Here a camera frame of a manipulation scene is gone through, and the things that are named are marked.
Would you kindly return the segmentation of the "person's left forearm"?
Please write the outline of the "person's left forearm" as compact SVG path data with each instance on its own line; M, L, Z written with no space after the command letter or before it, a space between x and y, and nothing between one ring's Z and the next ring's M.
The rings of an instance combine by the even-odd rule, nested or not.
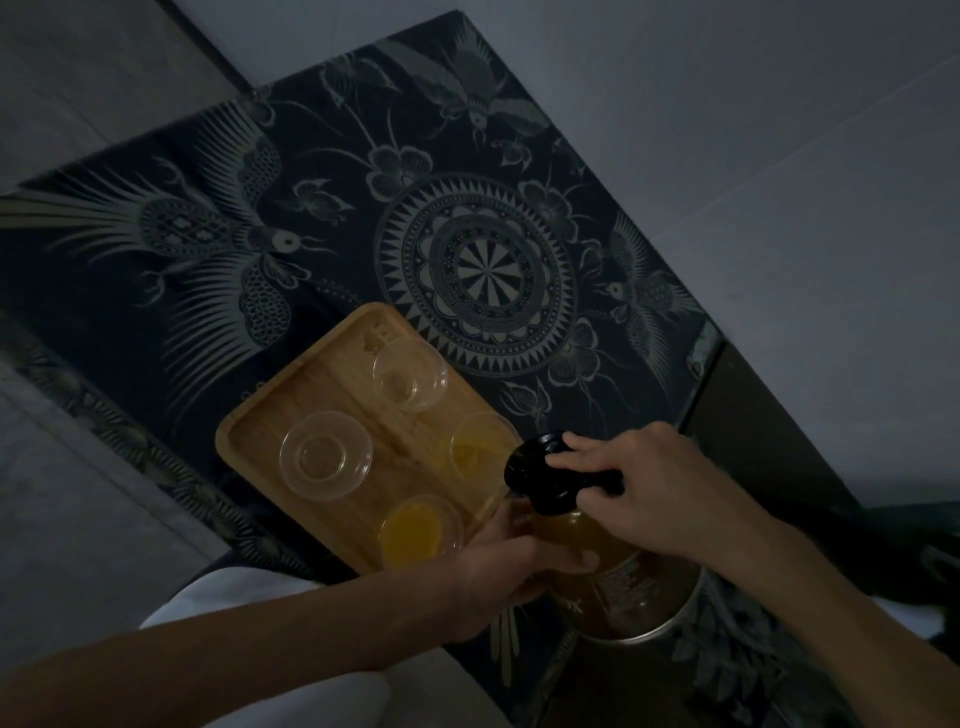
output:
M494 602L478 576L462 553L65 650L0 679L0 728L200 728L476 635Z

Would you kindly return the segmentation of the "person's left hand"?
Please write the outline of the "person's left hand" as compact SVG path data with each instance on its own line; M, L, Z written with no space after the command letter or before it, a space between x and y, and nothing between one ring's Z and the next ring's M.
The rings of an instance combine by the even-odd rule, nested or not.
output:
M446 643L476 637L502 612L546 591L534 584L535 550L585 551L534 535L533 515L527 499L505 499L467 546L442 561Z

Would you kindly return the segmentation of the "wooden serving tray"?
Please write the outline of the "wooden serving tray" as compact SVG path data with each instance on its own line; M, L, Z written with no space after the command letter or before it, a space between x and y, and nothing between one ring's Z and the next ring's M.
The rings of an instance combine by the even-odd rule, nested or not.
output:
M494 409L449 363L446 392L428 410L404 411L378 394L376 355L392 341L417 336L426 341L389 305L363 305L228 414L215 436L227 465L360 575L380 570L380 528L407 499L435 495L449 501L465 536L472 537L507 495L506 485L475 488L454 470L450 441L457 426ZM280 471L287 433L322 411L353 417L373 442L366 480L330 501L294 493Z

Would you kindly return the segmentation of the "dark patterned tablecloth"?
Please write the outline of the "dark patterned tablecloth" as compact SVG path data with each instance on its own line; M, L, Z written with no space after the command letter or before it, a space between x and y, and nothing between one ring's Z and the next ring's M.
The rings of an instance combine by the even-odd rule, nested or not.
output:
M378 314L523 438L682 423L723 348L460 10L0 197L0 351L247 564L326 585L380 568L366 494L270 494L215 432L296 421L268 383L354 312L360 394L318 373L299 408L409 434L438 410L374 393Z

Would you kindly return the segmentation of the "white garment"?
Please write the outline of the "white garment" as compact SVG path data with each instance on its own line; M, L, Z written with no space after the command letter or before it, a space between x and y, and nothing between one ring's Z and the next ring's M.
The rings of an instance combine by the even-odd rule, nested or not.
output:
M198 577L141 625L148 628L319 588L248 566ZM383 671L305 685L234 710L203 728L512 728L504 713L447 650Z

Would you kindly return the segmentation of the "small clear glass cup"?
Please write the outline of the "small clear glass cup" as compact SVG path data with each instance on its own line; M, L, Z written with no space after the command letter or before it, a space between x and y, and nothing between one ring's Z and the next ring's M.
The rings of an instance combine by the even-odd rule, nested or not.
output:
M454 471L468 486L499 488L504 472L522 438L510 421L495 411L479 411L457 425L449 454Z
M446 394L450 369L437 348L416 336L384 346L374 358L372 376L383 400L404 411L421 412L437 406Z
M416 495L385 517L378 545L383 569L406 567L462 549L464 523L448 500L435 494Z
M314 502L342 499L368 477L374 442L356 418L321 411L298 422L285 436L279 453L283 483Z

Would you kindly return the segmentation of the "person's right forearm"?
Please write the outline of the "person's right forearm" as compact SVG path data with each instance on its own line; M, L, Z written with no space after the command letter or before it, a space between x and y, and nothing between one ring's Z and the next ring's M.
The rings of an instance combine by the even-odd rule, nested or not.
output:
M702 562L817 658L866 728L960 728L960 666L858 590L799 530L764 514L703 528Z

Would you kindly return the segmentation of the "black pitcher lid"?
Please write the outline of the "black pitcher lid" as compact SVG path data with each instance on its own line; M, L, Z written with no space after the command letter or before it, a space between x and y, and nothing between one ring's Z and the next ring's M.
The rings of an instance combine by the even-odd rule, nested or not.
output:
M578 494L591 489L583 488L582 474L586 472L551 467L546 462L547 455L571 451L561 430L539 434L520 444L505 467L507 487L527 499L539 515L558 517L574 511Z

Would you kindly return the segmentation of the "glass pitcher with amber liquid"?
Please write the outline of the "glass pitcher with amber liquid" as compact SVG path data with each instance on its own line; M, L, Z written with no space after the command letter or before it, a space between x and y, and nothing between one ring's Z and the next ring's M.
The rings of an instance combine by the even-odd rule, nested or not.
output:
M583 513L574 496L510 495L530 503L534 537L598 555L590 573L551 570L543 577L559 612L582 637L623 645L653 640L695 601L704 580L700 564L618 539Z

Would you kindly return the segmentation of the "person's right hand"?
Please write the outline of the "person's right hand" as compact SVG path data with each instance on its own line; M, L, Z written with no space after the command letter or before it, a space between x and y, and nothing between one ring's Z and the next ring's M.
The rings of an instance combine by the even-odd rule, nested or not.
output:
M677 429L653 422L611 440L563 435L567 451L548 454L554 470L621 474L624 491L582 489L577 505L618 539L720 571L757 535L766 513Z

